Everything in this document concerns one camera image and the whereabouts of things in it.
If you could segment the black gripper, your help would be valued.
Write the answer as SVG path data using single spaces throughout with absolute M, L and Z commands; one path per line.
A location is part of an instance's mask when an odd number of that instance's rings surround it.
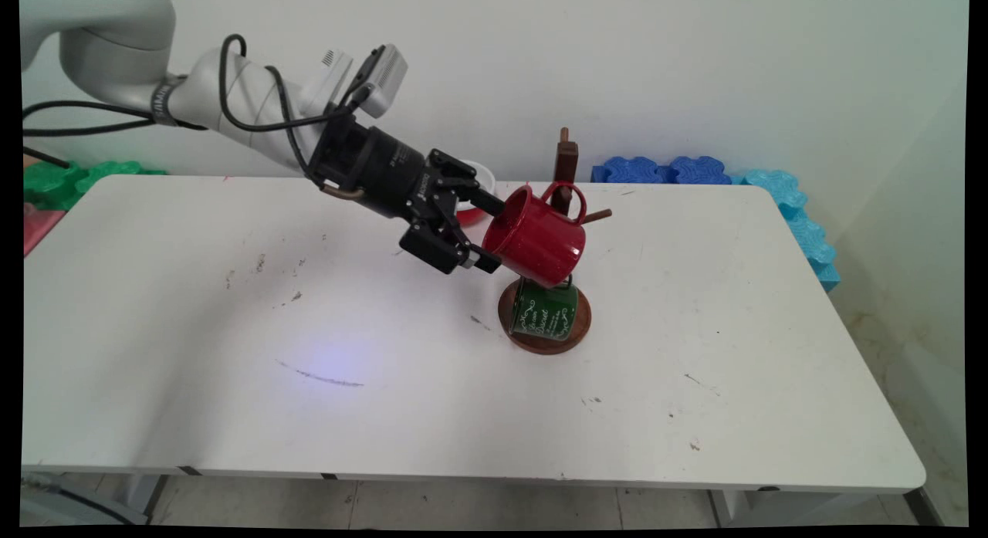
M 458 217 L 497 217 L 506 203 L 497 195 L 487 166 L 460 161 L 444 151 L 429 158 L 354 115 L 328 120 L 308 161 L 308 179 L 336 198 L 356 201 L 385 218 L 402 218 L 408 228 L 400 249 L 444 274 L 456 268 L 494 273 L 501 257 L 469 238 L 455 215 L 435 218 L 425 193 L 435 187 L 455 197 Z

